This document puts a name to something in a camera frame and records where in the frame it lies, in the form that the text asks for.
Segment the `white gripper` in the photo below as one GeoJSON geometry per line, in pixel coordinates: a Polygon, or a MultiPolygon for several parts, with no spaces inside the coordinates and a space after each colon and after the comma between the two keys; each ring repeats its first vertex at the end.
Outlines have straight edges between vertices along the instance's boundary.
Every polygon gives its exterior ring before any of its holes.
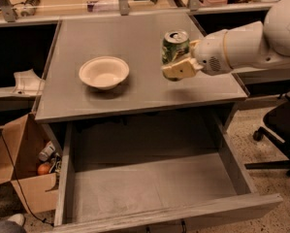
{"type": "Polygon", "coordinates": [[[202,70],[215,76],[232,71],[226,56],[226,32],[215,32],[203,39],[189,42],[191,57],[182,59],[161,68],[164,77],[171,81],[193,78],[202,70]]]}

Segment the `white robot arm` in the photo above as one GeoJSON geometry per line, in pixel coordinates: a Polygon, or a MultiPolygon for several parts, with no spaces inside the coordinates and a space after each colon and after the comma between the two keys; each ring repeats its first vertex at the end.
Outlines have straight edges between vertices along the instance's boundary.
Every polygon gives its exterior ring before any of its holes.
{"type": "Polygon", "coordinates": [[[162,66],[170,81],[192,78],[200,71],[216,76],[244,67],[290,68],[290,0],[280,0],[263,21],[222,29],[189,44],[189,52],[162,66]]]}

